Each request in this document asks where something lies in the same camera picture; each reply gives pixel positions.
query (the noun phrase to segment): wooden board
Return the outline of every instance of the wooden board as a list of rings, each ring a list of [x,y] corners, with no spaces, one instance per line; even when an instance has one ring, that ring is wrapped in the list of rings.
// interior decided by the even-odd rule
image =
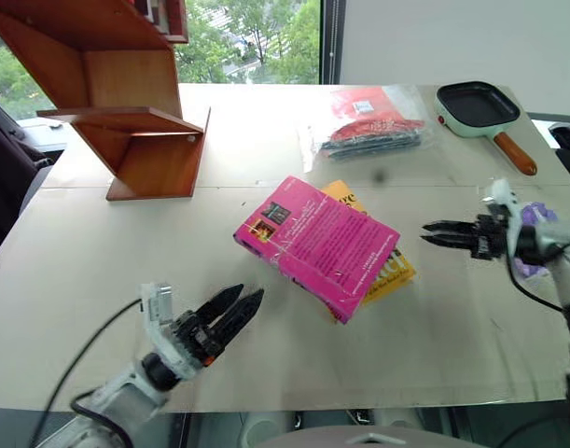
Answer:
[[[172,44],[187,44],[188,38],[183,35],[165,35],[166,40]]]
[[[210,110],[205,130],[207,130]],[[199,135],[133,137],[108,201],[192,196],[202,158],[205,130]]]
[[[89,104],[78,51],[1,12],[0,36],[56,106]]]
[[[102,129],[89,124],[78,124],[76,130],[104,165],[117,174],[117,170],[127,153],[131,135],[111,129]]]
[[[90,105],[149,105],[182,117],[171,50],[86,51],[83,60]]]
[[[38,117],[71,124],[88,124],[124,133],[202,133],[203,128],[187,123],[154,107],[86,107],[40,110]]]
[[[0,11],[74,49],[170,49],[126,0],[0,0]]]

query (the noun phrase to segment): black cable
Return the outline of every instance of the black cable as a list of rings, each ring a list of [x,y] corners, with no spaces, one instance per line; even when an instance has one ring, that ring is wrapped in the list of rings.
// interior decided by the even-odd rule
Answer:
[[[517,437],[519,434],[526,431],[530,427],[536,427],[541,423],[554,420],[555,418],[565,418],[565,417],[562,417],[560,415],[546,415],[544,417],[539,417],[536,418],[535,420],[531,420],[530,422],[523,423],[522,425],[514,428],[511,432],[509,432],[508,435],[504,439],[502,439],[500,443],[496,445],[496,448],[504,448],[505,446],[507,446],[507,443],[512,441],[515,437]]]
[[[104,322],[104,324],[96,330],[96,332],[88,339],[88,341],[86,342],[86,344],[83,346],[83,348],[79,351],[79,353],[77,354],[77,356],[73,359],[73,361],[71,362],[71,364],[69,365],[69,367],[64,371],[63,376],[61,377],[61,379],[59,380],[59,382],[57,383],[56,387],[54,388],[54,391],[52,392],[52,394],[50,395],[49,401],[46,405],[46,408],[44,408],[44,411],[42,412],[42,414],[40,415],[40,419],[38,420],[38,423],[35,427],[34,433],[32,434],[32,438],[30,440],[30,444],[28,446],[30,446],[31,448],[35,448],[38,439],[40,439],[40,435],[42,434],[42,429],[44,429],[44,425],[46,424],[46,421],[49,417],[50,414],[50,409],[52,408],[52,405],[54,404],[54,400],[57,398],[57,396],[59,395],[59,392],[61,391],[61,388],[63,387],[65,381],[67,381],[67,378],[69,377],[69,374],[71,373],[71,371],[73,370],[73,368],[77,365],[77,363],[79,362],[79,360],[81,358],[83,358],[83,356],[86,354],[86,352],[90,349],[90,346],[94,343],[94,341],[98,338],[98,336],[100,336],[103,331],[105,329],[107,329],[115,320],[117,320],[117,318],[119,318],[123,313],[125,313],[127,310],[129,310],[130,308],[132,308],[134,305],[140,303],[142,300],[141,299],[137,299],[135,301],[132,301],[131,303],[128,303],[127,305],[125,305],[124,307],[122,307],[120,310],[118,310],[114,315],[112,315],[106,322]]]
[[[115,434],[117,434],[117,436],[123,442],[123,445],[125,445],[125,448],[133,448],[132,438],[129,437],[129,434],[127,434],[125,429],[123,429],[122,427],[117,425],[115,422],[113,422],[110,418],[106,417],[105,415],[95,413],[94,411],[92,411],[88,408],[84,408],[83,406],[81,406],[79,404],[79,401],[81,399],[84,399],[85,397],[89,397],[95,391],[96,391],[96,389],[92,389],[92,390],[89,390],[88,392],[84,392],[83,394],[80,394],[80,395],[74,397],[71,400],[71,404],[70,404],[71,409],[76,414],[83,415],[84,417],[88,417],[89,419],[93,420],[94,422],[102,425],[103,427],[105,427],[105,428],[109,429],[110,431],[114,432]]]
[[[559,313],[561,313],[563,311],[563,309],[560,306],[556,306],[554,303],[550,303],[549,301],[545,301],[545,300],[537,297],[535,294],[529,292],[527,289],[525,289],[524,287],[522,287],[519,284],[519,282],[515,278],[515,274],[512,272],[511,260],[510,260],[510,255],[508,254],[508,252],[507,252],[507,271],[508,271],[508,278],[510,278],[510,283],[512,283],[512,285],[516,289],[518,289],[522,294],[527,296],[532,301],[536,301],[537,303],[539,303],[541,305],[547,306],[551,310],[558,311]]]
[[[549,262],[552,261],[553,259],[559,257],[560,255],[563,254],[563,252],[570,247],[570,242],[568,242],[565,245],[557,245],[556,249],[552,250],[549,257],[547,259],[544,260],[544,262]]]

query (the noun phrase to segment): white table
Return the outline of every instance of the white table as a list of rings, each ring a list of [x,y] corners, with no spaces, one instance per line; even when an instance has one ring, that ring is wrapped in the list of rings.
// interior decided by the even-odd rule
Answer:
[[[426,222],[485,212],[480,198],[492,177],[570,218],[570,177],[533,124],[523,115],[509,133],[536,160],[535,177],[489,142],[441,127],[437,147],[304,175],[296,111],[322,89],[181,86],[186,115],[189,102],[213,108],[191,199],[109,203],[111,175],[82,142],[70,142],[0,248],[0,407],[41,409],[81,344],[149,281],[173,285],[176,312],[240,282],[267,291],[253,321],[210,369],[176,388],[168,410],[561,398],[569,366],[562,316],[516,291],[503,263],[418,238]],[[430,107],[435,88],[422,92]],[[384,182],[374,183],[381,172]],[[317,299],[236,245],[233,231],[287,175],[317,187],[345,180],[375,218],[401,232],[418,273],[412,284],[333,325]],[[548,282],[535,290],[556,301]],[[58,409],[148,349],[139,313],[123,316],[78,365]]]

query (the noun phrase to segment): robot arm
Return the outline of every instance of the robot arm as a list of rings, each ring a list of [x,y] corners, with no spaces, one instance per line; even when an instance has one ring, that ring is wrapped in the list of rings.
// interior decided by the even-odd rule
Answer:
[[[72,406],[90,416],[77,416],[38,448],[130,448],[131,437],[168,401],[169,391],[212,364],[256,314],[263,289],[239,299],[242,290],[224,289],[198,311],[174,319],[171,287],[142,285],[144,327],[155,350],[95,390],[85,406]]]
[[[506,179],[493,182],[483,201],[490,215],[479,215],[475,223],[427,224],[424,229],[429,233],[422,238],[435,245],[469,249],[475,259],[494,259],[506,253],[509,268],[514,256],[526,264],[545,266],[556,285],[570,331],[570,223],[547,221],[523,226],[521,207]],[[570,373],[566,385],[570,407]]]

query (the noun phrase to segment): orange wooden handle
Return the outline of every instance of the orange wooden handle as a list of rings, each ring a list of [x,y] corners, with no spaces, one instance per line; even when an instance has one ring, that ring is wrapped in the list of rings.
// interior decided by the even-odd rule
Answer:
[[[500,133],[494,137],[494,141],[524,175],[535,175],[537,173],[537,165],[534,160],[513,142],[507,133]]]

